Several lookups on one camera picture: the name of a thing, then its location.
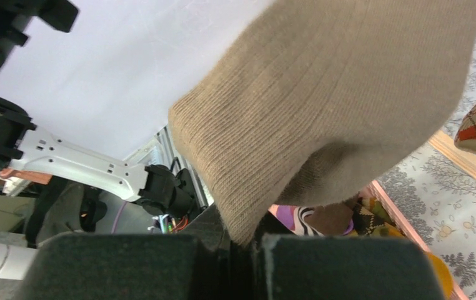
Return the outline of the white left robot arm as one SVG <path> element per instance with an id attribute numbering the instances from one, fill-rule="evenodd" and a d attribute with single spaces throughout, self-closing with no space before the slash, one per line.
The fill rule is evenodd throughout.
<path id="1" fill-rule="evenodd" d="M 68 33 L 78 13 L 70 1 L 0 1 L 0 69 L 14 47 L 27 43 L 24 29 L 32 18 Z M 6 168 L 26 179 L 49 174 L 102 189 L 153 215 L 191 218 L 199 204 L 188 170 L 119 161 L 79 147 L 35 125 L 25 110 L 0 97 L 0 171 Z"/>

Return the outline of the grey maroon striped sock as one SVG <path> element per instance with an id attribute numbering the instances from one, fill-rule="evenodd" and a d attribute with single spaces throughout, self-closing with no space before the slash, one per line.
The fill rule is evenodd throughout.
<path id="1" fill-rule="evenodd" d="M 247 244 L 273 204 L 355 195 L 456 110 L 476 1 L 276 1 L 169 110 L 176 149 Z"/>

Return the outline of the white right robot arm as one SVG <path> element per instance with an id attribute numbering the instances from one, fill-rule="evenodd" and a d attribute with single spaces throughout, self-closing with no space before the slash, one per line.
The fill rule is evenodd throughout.
<path id="1" fill-rule="evenodd" d="M 297 236 L 266 214 L 247 246 L 210 208 L 178 234 L 67 234 L 0 244 L 16 299 L 449 299 L 437 258 L 404 237 Z"/>

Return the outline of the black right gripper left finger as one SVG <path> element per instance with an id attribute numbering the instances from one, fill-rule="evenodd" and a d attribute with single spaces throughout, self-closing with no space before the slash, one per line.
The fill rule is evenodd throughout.
<path id="1" fill-rule="evenodd" d="M 237 299 L 215 206 L 178 234 L 65 234 L 44 244 L 16 299 Z"/>

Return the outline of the maroon purple striped sock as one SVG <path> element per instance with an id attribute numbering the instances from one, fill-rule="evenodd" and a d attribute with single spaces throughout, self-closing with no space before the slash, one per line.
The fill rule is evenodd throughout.
<path id="1" fill-rule="evenodd" d="M 439 280 L 439 284 L 441 285 L 445 298 L 451 299 L 454 290 L 454 280 L 447 265 L 431 252 L 424 252 L 424 254 L 429 259 L 433 267 L 434 273 Z"/>

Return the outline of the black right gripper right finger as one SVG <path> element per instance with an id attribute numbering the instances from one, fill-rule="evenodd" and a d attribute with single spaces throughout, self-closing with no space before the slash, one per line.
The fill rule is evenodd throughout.
<path id="1" fill-rule="evenodd" d="M 254 236 L 259 299 L 445 299 L 406 238 L 297 236 L 266 215 Z"/>

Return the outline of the purple orange sock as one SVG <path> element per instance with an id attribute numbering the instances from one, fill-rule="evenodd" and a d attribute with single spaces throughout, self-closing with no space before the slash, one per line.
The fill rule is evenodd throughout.
<path id="1" fill-rule="evenodd" d="M 286 206 L 286 205 L 272 205 L 269 211 L 291 232 L 295 229 L 295 210 L 298 208 L 313 208 L 313 207 L 298 207 L 298 206 Z"/>

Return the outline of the dark brown striped sock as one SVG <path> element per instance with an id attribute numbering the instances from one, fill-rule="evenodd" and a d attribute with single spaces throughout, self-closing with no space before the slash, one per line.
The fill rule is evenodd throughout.
<path id="1" fill-rule="evenodd" d="M 345 203 L 295 210 L 294 232 L 301 236 L 345 236 L 354 228 L 354 212 Z"/>

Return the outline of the pink plastic basket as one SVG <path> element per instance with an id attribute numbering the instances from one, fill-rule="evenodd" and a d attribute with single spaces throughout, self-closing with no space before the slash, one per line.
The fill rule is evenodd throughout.
<path id="1" fill-rule="evenodd" d="M 15 191 L 17 189 L 18 181 L 31 181 L 33 183 L 47 184 L 50 179 L 50 174 L 44 174 L 39 172 L 31 171 L 17 171 L 13 169 L 3 169 L 0 172 L 0 178 L 3 180 L 10 180 L 10 191 Z M 423 251 L 430 252 L 428 245 L 423 241 L 419 236 L 414 227 L 409 223 L 407 218 L 399 211 L 398 207 L 394 204 L 391 198 L 384 191 L 382 186 L 376 181 L 372 181 L 364 190 L 362 194 L 367 196 L 373 196 L 379 200 L 385 210 L 388 212 L 389 216 L 396 223 L 396 226 L 403 232 L 403 234 L 412 240 L 414 243 L 418 244 Z M 459 285 L 454 281 L 454 290 L 451 296 L 451 299 L 461 299 L 468 300 L 468 296 L 462 291 Z"/>

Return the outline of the brown yellow argyle sock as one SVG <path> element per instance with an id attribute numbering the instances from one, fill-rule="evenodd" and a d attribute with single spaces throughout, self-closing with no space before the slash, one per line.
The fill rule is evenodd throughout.
<path id="1" fill-rule="evenodd" d="M 349 236 L 404 237 L 403 232 L 375 197 L 360 197 L 353 206 Z"/>

